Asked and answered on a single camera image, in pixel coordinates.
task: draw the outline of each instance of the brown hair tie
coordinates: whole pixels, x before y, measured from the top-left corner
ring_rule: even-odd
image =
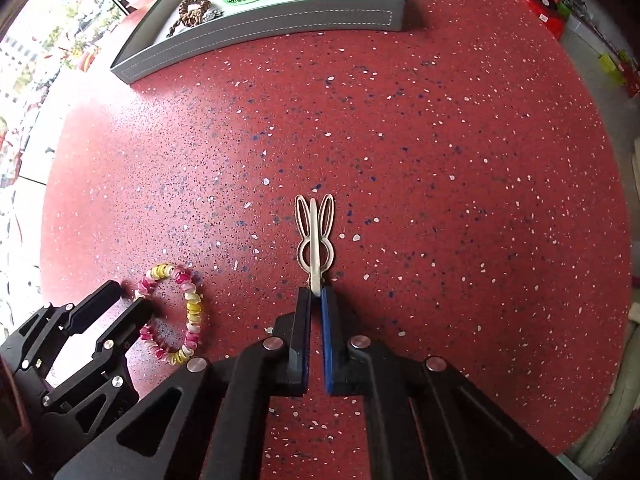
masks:
[[[189,10],[189,7],[198,6],[197,9]],[[178,19],[169,29],[169,33],[166,35],[168,38],[172,37],[175,32],[175,28],[181,23],[185,27],[195,27],[202,23],[204,13],[211,7],[209,0],[184,0],[180,7],[178,7]]]

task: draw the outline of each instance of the gray box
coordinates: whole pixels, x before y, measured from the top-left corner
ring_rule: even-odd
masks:
[[[292,32],[332,29],[401,30],[406,0],[261,0],[228,6],[229,14],[164,38],[183,0],[158,0],[133,30],[111,64],[131,84],[161,68],[216,48]]]

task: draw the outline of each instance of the rabbit-shaped clip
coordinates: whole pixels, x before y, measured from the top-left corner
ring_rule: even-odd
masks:
[[[300,236],[302,236],[302,241],[298,245],[298,263],[305,272],[308,272],[311,292],[319,298],[322,289],[322,273],[334,262],[334,247],[329,241],[329,233],[334,224],[334,197],[330,194],[324,196],[318,214],[315,198],[312,198],[307,205],[305,198],[298,195],[296,197],[296,224]],[[304,256],[307,244],[310,246],[309,263],[306,263]],[[326,249],[326,261],[322,265],[320,265],[320,244],[324,245]]]

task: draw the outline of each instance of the red table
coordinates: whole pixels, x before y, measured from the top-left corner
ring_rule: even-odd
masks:
[[[185,262],[204,284],[203,354],[235,354],[305,283],[295,195],[330,192],[330,276],[369,335],[446,356],[552,452],[596,420],[628,301],[625,202],[596,107],[536,16],[517,0],[410,0],[402,33],[250,41],[128,87],[105,65],[140,14],[66,121],[47,299]],[[181,332],[182,301],[159,293]],[[310,393],[273,399],[265,478],[368,476],[362,403],[322,392],[317,328]],[[171,371],[129,354],[143,394]]]

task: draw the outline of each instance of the silver screw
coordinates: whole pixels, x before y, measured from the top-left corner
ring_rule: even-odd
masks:
[[[350,343],[354,348],[369,348],[369,346],[371,346],[371,339],[365,335],[355,335],[350,339]]]
[[[279,337],[268,337],[262,342],[262,346],[264,346],[267,350],[280,350],[284,345],[284,341]]]
[[[187,363],[187,370],[193,373],[201,372],[207,367],[207,362],[202,357],[194,357]]]
[[[431,356],[425,362],[427,368],[432,372],[442,372],[447,367],[447,362],[437,355]]]

